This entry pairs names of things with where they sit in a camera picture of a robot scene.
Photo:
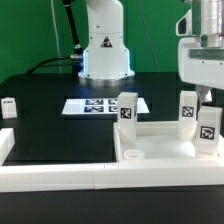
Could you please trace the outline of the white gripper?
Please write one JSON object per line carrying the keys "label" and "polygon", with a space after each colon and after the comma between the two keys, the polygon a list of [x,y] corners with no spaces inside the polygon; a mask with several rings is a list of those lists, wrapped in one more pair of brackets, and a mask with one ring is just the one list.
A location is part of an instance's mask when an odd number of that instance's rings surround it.
{"label": "white gripper", "polygon": [[183,82],[197,85],[200,103],[211,103],[210,87],[224,90],[224,47],[202,48],[197,38],[182,38],[178,44],[178,70]]}

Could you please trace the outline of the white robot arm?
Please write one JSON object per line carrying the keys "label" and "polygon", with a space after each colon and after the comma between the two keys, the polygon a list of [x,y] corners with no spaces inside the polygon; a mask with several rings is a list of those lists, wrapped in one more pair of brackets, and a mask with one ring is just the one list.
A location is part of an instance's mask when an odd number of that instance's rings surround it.
{"label": "white robot arm", "polygon": [[[115,86],[131,80],[129,50],[123,41],[123,6],[119,0],[85,0],[89,43],[79,81]],[[181,0],[190,9],[176,24],[178,71],[197,89],[224,90],[224,0]]]}

